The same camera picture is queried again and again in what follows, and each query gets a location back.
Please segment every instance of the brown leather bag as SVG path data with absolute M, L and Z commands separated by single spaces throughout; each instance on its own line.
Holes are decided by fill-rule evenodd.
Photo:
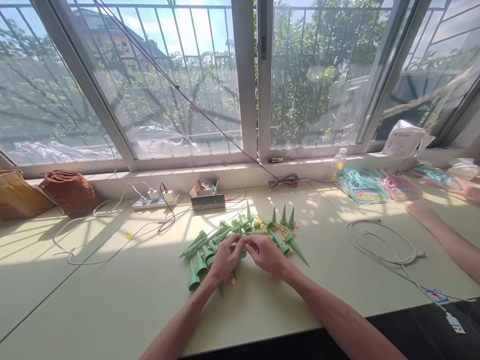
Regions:
M 30 186 L 20 170 L 0 171 L 0 220 L 34 218 L 54 206 Z
M 43 192 L 71 218 L 90 215 L 102 203 L 92 185 L 79 172 L 54 170 L 43 174 Z

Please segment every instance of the pink plastic item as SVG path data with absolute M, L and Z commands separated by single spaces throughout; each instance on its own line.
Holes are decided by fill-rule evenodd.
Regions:
M 398 176 L 386 168 L 381 170 L 385 175 L 385 189 L 391 198 L 398 202 L 416 200 L 422 197 L 422 190 L 411 180 Z

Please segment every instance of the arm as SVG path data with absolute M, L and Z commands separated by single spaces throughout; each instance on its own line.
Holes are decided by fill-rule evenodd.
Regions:
M 453 261 L 480 284 L 480 249 L 453 231 L 431 208 L 419 203 L 408 204 L 405 208 L 433 234 Z
M 238 245 L 232 251 L 233 242 L 238 242 Z M 205 304 L 237 265 L 244 242 L 244 238 L 239 241 L 239 235 L 235 234 L 218 245 L 215 261 L 200 287 L 153 339 L 139 360 L 176 360 L 180 357 L 199 322 L 199 316 Z
M 250 235 L 245 248 L 260 268 L 280 277 L 301 296 L 350 359 L 405 360 L 402 353 L 363 316 L 289 262 L 269 236 Z

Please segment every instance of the red wire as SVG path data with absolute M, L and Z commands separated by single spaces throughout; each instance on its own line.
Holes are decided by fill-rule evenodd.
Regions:
M 102 0 L 99 0 L 99 1 L 102 3 L 102 8 L 107 8 L 108 11 L 113 15 L 113 16 L 112 16 L 112 15 L 108 15 L 108 16 L 109 16 L 111 19 L 112 19 L 112 17 L 115 18 L 115 20 L 118 21 L 118 22 L 122 25 L 122 27 L 123 27 L 124 24 L 117 19 L 117 17 L 116 17 L 115 14 L 112 12 L 112 10 L 110 10 L 110 8 L 109 8 L 108 6 L 106 6 L 105 3 L 104 3 Z M 121 32 L 122 32 L 128 39 L 130 39 L 130 37 L 129 37 L 129 36 L 127 35 L 127 33 L 122 29 L 122 27 L 119 26 L 118 28 L 121 30 Z M 134 40 L 134 41 L 130 41 L 130 42 L 138 49 L 138 51 L 140 51 L 140 53 L 143 54 L 143 56 L 146 58 L 146 60 L 147 60 L 150 64 L 152 64 L 152 66 L 153 66 L 160 74 L 162 74 L 163 77 L 164 77 L 165 79 L 167 79 L 167 80 L 177 89 L 177 91 L 183 96 L 183 98 L 184 98 L 186 101 L 188 101 L 188 103 L 189 103 L 190 105 L 192 105 L 200 114 L 202 114 L 208 121 L 210 121 L 210 122 L 223 134 L 223 136 L 225 136 L 228 140 L 230 140 L 230 142 L 231 142 L 233 145 L 235 145 L 245 156 L 247 156 L 248 158 L 250 158 L 250 160 L 252 160 L 254 163 L 256 163 L 258 166 L 260 166 L 263 170 L 265 170 L 267 173 L 269 173 L 271 176 L 273 176 L 273 177 L 276 179 L 276 181 L 269 181 L 270 187 L 275 187 L 275 186 L 277 186 L 278 184 L 281 184 L 281 183 L 283 183 L 283 184 L 285 184 L 285 185 L 287 185 L 287 186 L 289 186 L 289 187 L 291 187 L 291 188 L 296 188 L 296 187 L 297 187 L 298 180 L 296 180 L 296 181 L 291 181 L 290 179 L 288 179 L 288 178 L 289 178 L 290 176 L 292 176 L 292 175 L 289 175 L 289 176 L 287 176 L 287 177 L 285 177 L 285 178 L 283 178 L 283 179 L 279 179 L 278 177 L 276 177 L 275 175 L 273 175 L 270 171 L 268 171 L 260 162 L 258 162 L 258 161 L 255 160 L 253 157 L 251 157 L 250 155 L 248 155 L 248 154 L 245 152 L 245 150 L 243 150 L 243 149 L 242 149 L 240 146 L 238 146 L 229 136 L 227 136 L 227 135 L 222 131 L 222 129 L 220 129 L 220 128 L 218 127 L 218 125 L 217 125 L 211 118 L 209 118 L 209 117 L 207 116 L 207 114 L 205 114 L 202 110 L 200 110 L 200 109 L 180 90 L 180 87 L 179 87 L 178 85 L 175 85 L 175 83 L 174 83 L 167 75 L 164 74 L 164 71 L 158 66 L 158 64 L 157 64 L 155 61 L 152 61 L 152 60 L 150 59 L 150 56 L 145 56 L 144 53 L 142 52 L 142 50 L 140 49 L 140 47 L 137 45 L 137 41 L 136 41 L 135 39 L 133 39 L 133 40 Z

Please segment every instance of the power strip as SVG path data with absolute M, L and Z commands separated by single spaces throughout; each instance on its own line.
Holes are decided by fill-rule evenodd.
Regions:
M 168 202 L 168 205 L 175 206 L 179 203 L 180 201 L 180 195 L 177 194 L 175 196 L 174 201 Z M 153 209 L 153 208 L 166 208 L 167 203 L 164 201 L 164 199 L 161 197 L 158 200 L 152 200 L 150 197 L 146 198 L 146 203 L 143 203 L 140 199 L 138 199 L 132 206 L 134 211 L 137 210 L 143 210 L 143 209 Z

